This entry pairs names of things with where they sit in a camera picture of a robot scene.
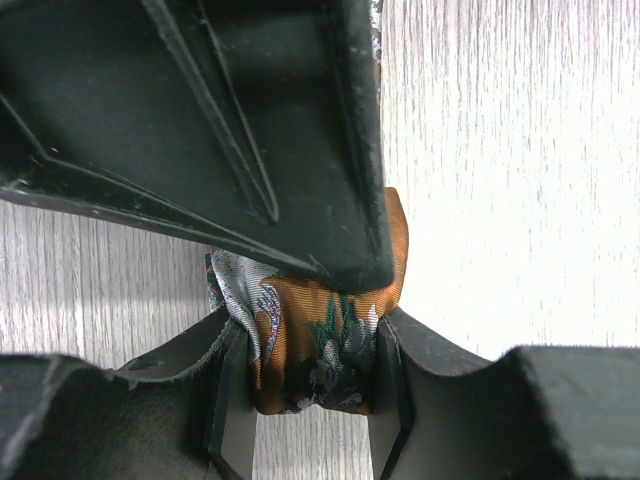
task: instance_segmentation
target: folded cloth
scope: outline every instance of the folded cloth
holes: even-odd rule
[[[208,248],[205,258],[212,310],[225,305],[251,337],[255,402],[270,415],[317,404],[367,414],[373,397],[376,328],[397,305],[404,283],[409,235],[395,189],[385,196],[395,280],[359,295],[287,276],[268,265]]]

